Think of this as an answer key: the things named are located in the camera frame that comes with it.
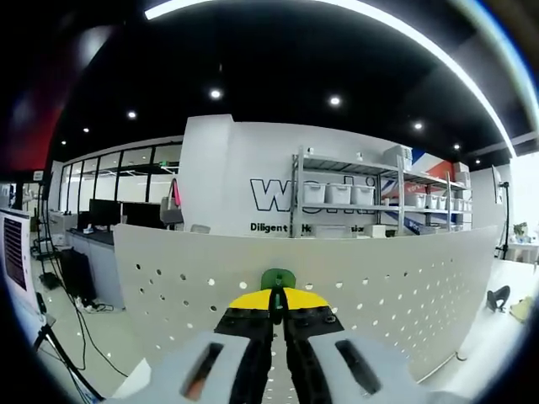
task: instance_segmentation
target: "small plant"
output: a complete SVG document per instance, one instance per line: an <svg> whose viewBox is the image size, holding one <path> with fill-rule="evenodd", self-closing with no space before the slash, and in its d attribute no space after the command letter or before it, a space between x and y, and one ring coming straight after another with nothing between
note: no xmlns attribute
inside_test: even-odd
<svg viewBox="0 0 539 404"><path fill-rule="evenodd" d="M526 222L520 223L519 225L513 225L513 231L515 234L519 237L525 236L526 229L528 227L528 224Z"/></svg>

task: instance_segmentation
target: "black cable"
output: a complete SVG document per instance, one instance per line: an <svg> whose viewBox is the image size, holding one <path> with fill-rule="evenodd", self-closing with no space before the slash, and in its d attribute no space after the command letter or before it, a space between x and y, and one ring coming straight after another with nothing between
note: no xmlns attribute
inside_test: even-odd
<svg viewBox="0 0 539 404"><path fill-rule="evenodd" d="M48 208L49 208L49 206L48 206L48 201L47 201L46 220L44 218L44 220L45 220L45 231L48 232L49 238L51 239L51 227L50 227L50 218L49 218L49 209ZM51 239L51 246L52 246L53 250L56 249L56 247L52 243L52 239ZM46 243L45 243L45 247L47 248L47 253L48 253L49 246ZM61 273L61 265L60 265L60 263L58 261L57 254L53 253L52 257L56 260L56 265L58 266L59 271ZM56 271L56 268L54 266L54 263L53 263L52 259L51 259L51 265L52 265L53 270L56 273L56 276L58 276L58 273ZM84 328L86 329L86 332L88 333L88 338L90 340L90 343L92 344L93 348L98 352L98 354L101 355L101 357L109 364L109 366L113 370L115 370L118 374L120 374L120 375L122 375L124 377L128 377L124 372L122 372L121 370L116 368L112 364L112 362L110 362L109 359L103 354L103 352L101 352L101 350L97 347L97 345L95 344L95 342L92 339L92 335L90 333L90 330L88 329L88 324L86 323L86 320L84 319L84 315L78 309L77 304L75 303L75 300L72 298L72 296L70 296L69 293L67 293L67 290L66 290L64 285L62 285L62 288L65 290L65 292L67 294L67 297L69 298L69 301L71 301L71 303L73 305L73 308L75 309L75 312L77 314L77 319L78 319L79 325L81 327L81 331L82 331L82 335L83 335L83 341L84 341L84 345L83 345L83 367L86 368L86 338L85 338L85 334L84 334L84 330L83 330L83 325L84 325Z"/></svg>
<svg viewBox="0 0 539 404"><path fill-rule="evenodd" d="M506 217L505 217L505 243L504 243L504 253L502 259L505 259L507 256L507 250L509 249L509 183L504 183L505 188L505 208L506 208Z"/></svg>
<svg viewBox="0 0 539 404"><path fill-rule="evenodd" d="M85 404L88 404L88 398L84 395L83 391L81 390L80 386L78 385L77 381L75 380L75 377L73 376L73 373L71 372L71 370L69 369L69 366L67 365L67 363L61 359L61 355L58 353L58 350L56 349L56 347L54 345L51 345L52 348L55 350L56 352L56 355L58 355L58 358L55 358L55 359L58 359L60 362L62 362L64 364L64 366L66 367L66 370L67 370L67 373L69 374L69 376L71 377L71 380L73 382L73 384L75 385L75 389L77 389L77 392L78 392L78 395L80 395L80 397L83 399L84 403ZM46 352L47 354L49 354L51 357L54 358L54 356L48 352Z"/></svg>
<svg viewBox="0 0 539 404"><path fill-rule="evenodd" d="M45 215L44 215L44 207L45 207L45 204L43 203L42 201L42 198L41 198L41 184L38 188L38 199L37 199L37 214L38 214L38 217L37 217L37 239L38 239L38 253L39 255L42 254L42 251L41 251L41 242L40 242L40 223L41 223L41 220L40 218L42 217L43 220L44 220L44 224L45 224L45 249L47 250L47 256L50 256L50 252L49 252L49 244L48 244L48 241L47 241L47 238L49 240L51 240L51 246L53 247L53 254L56 256L55 252L54 252L54 244L52 243L52 237L51 237L51 228L48 226L48 222L49 222L49 216L48 216L48 208L49 208L49 203L47 201L47 217L46 217L46 220L45 220ZM52 262L52 260L49 258L49 260L51 261L51 267L52 267L52 270L54 271L56 277L58 278L58 280L60 280L60 276L59 274L57 273L56 271L56 268L54 266L54 263ZM43 274L45 274L45 263L43 262L43 258L40 260L41 261L41 271L43 272ZM72 300L72 297L67 293L67 290L66 290L66 287L64 286L64 284L62 283L62 281L60 280L60 286L66 291L66 294L67 294L67 298L69 299L69 301L71 301L71 303L74 305L74 301ZM78 370L86 370L86 346L87 346L87 343L86 343L86 337L84 335L84 330L83 330L83 324L81 322L81 318L80 318L80 312L78 310L75 311L75 314L77 315L77 320L78 320L78 326L81 330L81 334L83 336L83 366L82 367L78 367L76 366L75 364L73 364Z"/></svg>

